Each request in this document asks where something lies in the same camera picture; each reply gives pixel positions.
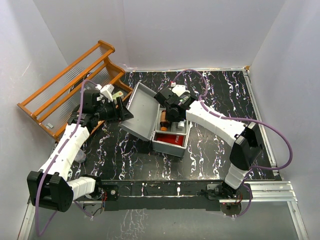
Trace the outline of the brown medicine bottle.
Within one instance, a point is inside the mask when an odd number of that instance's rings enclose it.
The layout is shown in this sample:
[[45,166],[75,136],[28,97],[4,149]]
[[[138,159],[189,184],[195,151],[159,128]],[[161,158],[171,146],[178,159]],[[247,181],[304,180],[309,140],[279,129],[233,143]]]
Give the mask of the brown medicine bottle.
[[167,131],[171,123],[166,119],[166,110],[163,110],[160,115],[160,130]]

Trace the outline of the grey plastic tray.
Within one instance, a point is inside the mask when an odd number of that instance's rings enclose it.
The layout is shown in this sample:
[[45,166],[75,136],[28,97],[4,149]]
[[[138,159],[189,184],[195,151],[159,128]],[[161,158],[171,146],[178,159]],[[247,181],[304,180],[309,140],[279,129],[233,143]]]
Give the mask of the grey plastic tray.
[[161,131],[160,130],[160,119],[161,119],[161,113],[162,111],[165,110],[164,108],[160,108],[158,115],[157,115],[157,119],[155,121],[155,131],[156,132],[160,132],[162,134],[178,134],[178,135],[186,135],[188,133],[188,131],[190,130],[190,124],[187,120],[185,121],[185,127],[183,129],[178,129],[177,128],[177,123],[178,122],[173,122],[173,121],[169,121],[170,122],[170,126],[168,128],[167,131]]

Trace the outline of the silver metal medicine case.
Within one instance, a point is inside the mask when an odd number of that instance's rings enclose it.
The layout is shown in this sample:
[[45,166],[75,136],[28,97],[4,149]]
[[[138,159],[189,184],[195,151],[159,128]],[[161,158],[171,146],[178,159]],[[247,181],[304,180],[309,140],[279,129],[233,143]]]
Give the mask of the silver metal medicine case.
[[156,92],[138,82],[126,105],[126,108],[133,114],[134,118],[121,122],[119,127],[143,141],[152,142],[152,148],[156,152],[182,158],[185,155],[193,125],[188,121],[190,124],[188,133],[181,134],[181,136],[184,136],[182,146],[155,140],[156,134],[161,134],[155,130],[155,127],[159,110],[163,108],[154,99],[155,95]]

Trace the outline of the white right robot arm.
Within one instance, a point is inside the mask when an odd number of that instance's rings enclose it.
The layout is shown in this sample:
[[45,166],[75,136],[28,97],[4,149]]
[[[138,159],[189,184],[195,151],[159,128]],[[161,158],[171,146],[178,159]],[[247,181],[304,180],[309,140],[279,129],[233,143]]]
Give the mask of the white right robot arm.
[[184,91],[181,95],[168,87],[155,94],[154,99],[165,108],[169,122],[188,120],[211,131],[229,146],[230,167],[216,195],[235,198],[241,192],[241,185],[256,158],[264,149],[260,127],[255,122],[244,124],[241,120],[227,119],[210,110],[203,101]]

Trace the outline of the white green-label bottle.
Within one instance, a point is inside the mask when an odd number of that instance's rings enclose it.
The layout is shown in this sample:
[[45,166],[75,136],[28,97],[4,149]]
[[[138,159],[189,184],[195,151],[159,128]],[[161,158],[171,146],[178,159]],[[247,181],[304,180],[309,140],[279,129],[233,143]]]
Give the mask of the white green-label bottle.
[[185,125],[186,125],[186,121],[185,120],[182,120],[182,121],[179,121],[178,123],[177,123],[177,128],[178,129],[180,129],[180,130],[182,130],[184,127],[185,127]]

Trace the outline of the white medicine box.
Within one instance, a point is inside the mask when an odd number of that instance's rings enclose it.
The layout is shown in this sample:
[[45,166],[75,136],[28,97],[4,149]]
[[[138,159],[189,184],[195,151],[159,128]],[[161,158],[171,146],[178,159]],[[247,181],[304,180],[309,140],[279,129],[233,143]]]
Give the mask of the white medicine box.
[[122,91],[118,91],[118,92],[116,92],[116,93],[114,93],[114,94],[112,95],[112,98],[113,98],[114,100],[116,100],[117,98],[123,99],[123,98],[124,98],[124,93],[123,93]]

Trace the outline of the red first aid pouch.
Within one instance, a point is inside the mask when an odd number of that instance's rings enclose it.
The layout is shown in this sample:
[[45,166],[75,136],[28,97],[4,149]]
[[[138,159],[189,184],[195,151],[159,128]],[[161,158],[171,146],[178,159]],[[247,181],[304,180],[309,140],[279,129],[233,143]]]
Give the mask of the red first aid pouch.
[[157,133],[155,136],[155,140],[182,147],[183,143],[184,143],[184,136],[183,135]]

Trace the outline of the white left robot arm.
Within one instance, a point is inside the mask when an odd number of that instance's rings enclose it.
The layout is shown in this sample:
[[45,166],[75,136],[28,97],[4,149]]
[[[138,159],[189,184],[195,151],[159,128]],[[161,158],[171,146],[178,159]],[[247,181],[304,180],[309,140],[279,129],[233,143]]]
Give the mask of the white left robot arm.
[[30,200],[37,208],[66,212],[74,200],[85,195],[99,199],[104,189],[99,177],[86,174],[69,181],[68,172],[100,121],[120,123],[134,117],[120,96],[108,100],[99,90],[85,90],[81,97],[48,160],[27,176]]

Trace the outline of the wooden shelf rack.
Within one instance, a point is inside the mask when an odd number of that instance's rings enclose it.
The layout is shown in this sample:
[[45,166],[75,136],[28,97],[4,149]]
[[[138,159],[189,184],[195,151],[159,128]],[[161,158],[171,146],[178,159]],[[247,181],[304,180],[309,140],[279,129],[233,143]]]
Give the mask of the wooden shelf rack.
[[125,70],[110,60],[115,48],[99,40],[77,60],[50,79],[17,106],[50,137],[58,141],[63,134],[72,110],[80,103],[81,84],[88,79],[86,89],[94,84],[112,84],[127,100],[133,89],[123,83]]

